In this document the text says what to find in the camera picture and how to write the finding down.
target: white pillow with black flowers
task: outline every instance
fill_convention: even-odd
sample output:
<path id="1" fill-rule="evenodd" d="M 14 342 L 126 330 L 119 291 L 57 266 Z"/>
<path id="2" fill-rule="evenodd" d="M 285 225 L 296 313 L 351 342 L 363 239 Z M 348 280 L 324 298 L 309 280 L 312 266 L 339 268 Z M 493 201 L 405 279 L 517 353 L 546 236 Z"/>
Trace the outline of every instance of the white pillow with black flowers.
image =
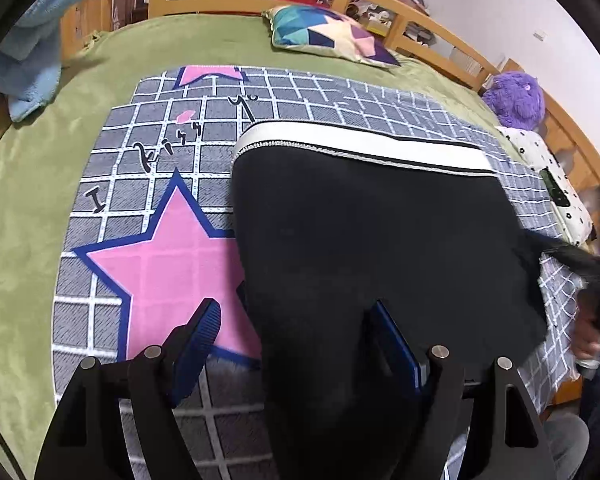
<path id="1" fill-rule="evenodd" d="M 528 130 L 499 126 L 526 165 L 544 180 L 558 222 L 565 228 L 566 240 L 579 246 L 589 238 L 593 222 L 569 179 L 540 135 Z"/>

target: metal screw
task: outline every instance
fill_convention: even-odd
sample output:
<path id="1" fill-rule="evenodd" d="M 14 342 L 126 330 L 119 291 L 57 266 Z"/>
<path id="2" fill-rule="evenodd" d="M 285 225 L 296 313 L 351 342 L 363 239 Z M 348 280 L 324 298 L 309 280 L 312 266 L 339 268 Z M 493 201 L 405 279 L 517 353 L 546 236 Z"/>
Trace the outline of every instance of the metal screw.
<path id="1" fill-rule="evenodd" d="M 80 368 L 83 370 L 88 370 L 89 368 L 93 368 L 96 365 L 95 357 L 85 357 L 82 361 L 80 361 Z"/>
<path id="2" fill-rule="evenodd" d="M 144 357 L 146 357 L 147 359 L 155 359 L 157 357 L 160 357 L 161 353 L 162 348 L 160 348 L 158 345 L 151 345 L 144 350 Z"/>
<path id="3" fill-rule="evenodd" d="M 435 345 L 431 348 L 431 353 L 438 359 L 449 357 L 449 349 L 446 346 Z"/>
<path id="4" fill-rule="evenodd" d="M 511 370 L 511 368 L 513 367 L 513 363 L 508 357 L 498 357 L 498 360 L 496 362 L 498 363 L 498 366 L 503 370 Z"/>

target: geometric pattern pillow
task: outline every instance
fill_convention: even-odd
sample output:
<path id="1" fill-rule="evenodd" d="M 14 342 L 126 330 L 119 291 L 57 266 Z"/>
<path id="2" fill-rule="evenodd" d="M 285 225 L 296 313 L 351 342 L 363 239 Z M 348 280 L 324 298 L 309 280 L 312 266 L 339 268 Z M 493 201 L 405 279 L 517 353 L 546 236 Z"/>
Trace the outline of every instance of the geometric pattern pillow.
<path id="1" fill-rule="evenodd" d="M 531 171 L 539 173 L 544 180 L 553 210 L 566 231 L 567 241 L 575 246 L 581 245 L 591 234 L 591 216 L 542 137 L 518 128 L 498 126 L 498 129 Z"/>
<path id="2" fill-rule="evenodd" d="M 331 9 L 297 4 L 275 7 L 263 15 L 271 21 L 272 44 L 277 48 L 384 68 L 400 66 L 373 34 Z"/>

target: grid pattern fabric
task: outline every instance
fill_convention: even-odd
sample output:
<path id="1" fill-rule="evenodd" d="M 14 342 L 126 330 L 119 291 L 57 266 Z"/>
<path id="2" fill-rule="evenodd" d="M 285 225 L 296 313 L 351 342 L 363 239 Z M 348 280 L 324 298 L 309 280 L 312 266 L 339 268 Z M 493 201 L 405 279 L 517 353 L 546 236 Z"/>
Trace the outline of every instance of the grid pattern fabric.
<path id="1" fill-rule="evenodd" d="M 315 73 L 256 67 L 241 71 L 244 80 L 207 75 L 177 89 L 178 70 L 164 72 L 142 79 L 130 103 L 111 110 L 80 180 L 61 253 L 52 330 L 56 401 L 83 357 L 113 362 L 118 345 L 121 300 L 72 248 L 144 232 L 176 168 L 212 225 L 232 228 L 232 147 L 253 121 L 320 121 L 392 136 L 469 142 L 488 157 L 522 224 L 557 236 L 542 179 L 513 162 L 490 134 L 432 99 Z M 176 124 L 183 112 L 190 120 Z M 538 411 L 573 374 L 568 327 L 581 285 L 551 258 L 541 266 L 548 336 L 519 369 Z M 208 359 L 192 396 L 174 410 L 204 479 L 278 478 L 263 403 L 259 371 Z M 147 479 L 131 407 L 123 402 L 120 410 L 136 478 Z M 457 477 L 465 441 L 461 437 L 453 444 L 444 478 Z"/>

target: stuffed animal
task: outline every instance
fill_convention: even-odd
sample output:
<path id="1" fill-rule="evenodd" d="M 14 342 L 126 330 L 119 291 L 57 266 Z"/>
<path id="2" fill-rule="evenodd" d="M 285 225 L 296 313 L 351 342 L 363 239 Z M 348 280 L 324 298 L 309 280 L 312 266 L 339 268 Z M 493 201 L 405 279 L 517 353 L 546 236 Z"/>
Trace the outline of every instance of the stuffed animal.
<path id="1" fill-rule="evenodd" d="M 482 99 L 502 126 L 533 130 L 544 119 L 544 95 L 538 81 L 524 72 L 503 72 Z"/>
<path id="2" fill-rule="evenodd" d="M 53 98 L 60 81 L 60 18 L 81 0 L 36 0 L 0 44 L 0 92 L 13 122 Z"/>

